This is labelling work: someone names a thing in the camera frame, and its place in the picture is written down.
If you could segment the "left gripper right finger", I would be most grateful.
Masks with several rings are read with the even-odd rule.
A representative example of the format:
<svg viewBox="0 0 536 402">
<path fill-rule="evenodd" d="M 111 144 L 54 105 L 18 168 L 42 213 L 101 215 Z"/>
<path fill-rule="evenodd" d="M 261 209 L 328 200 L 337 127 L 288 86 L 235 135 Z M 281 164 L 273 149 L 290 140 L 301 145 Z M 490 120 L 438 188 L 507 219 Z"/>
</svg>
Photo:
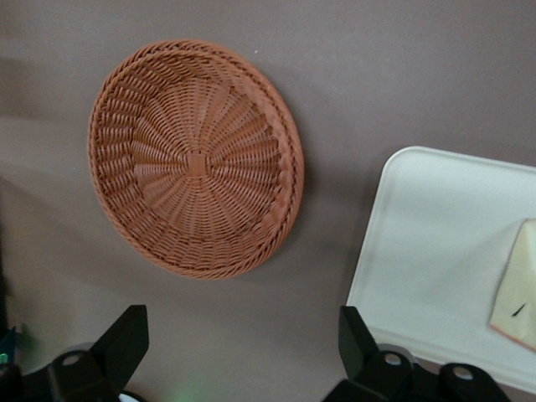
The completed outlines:
<svg viewBox="0 0 536 402">
<path fill-rule="evenodd" d="M 417 362 L 406 349 L 377 344 L 356 307 L 342 306 L 338 351 L 347 377 L 326 401 L 422 401 L 415 387 Z"/>
</svg>

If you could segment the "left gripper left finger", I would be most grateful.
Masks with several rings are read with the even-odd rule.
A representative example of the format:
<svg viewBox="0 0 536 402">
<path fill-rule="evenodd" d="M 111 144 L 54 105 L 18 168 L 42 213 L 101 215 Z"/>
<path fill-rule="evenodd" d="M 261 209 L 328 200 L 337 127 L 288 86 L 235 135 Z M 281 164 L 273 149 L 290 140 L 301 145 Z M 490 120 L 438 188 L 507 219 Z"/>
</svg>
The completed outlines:
<svg viewBox="0 0 536 402">
<path fill-rule="evenodd" d="M 117 401 L 149 347 L 147 307 L 132 305 L 87 350 L 47 366 L 54 401 Z"/>
</svg>

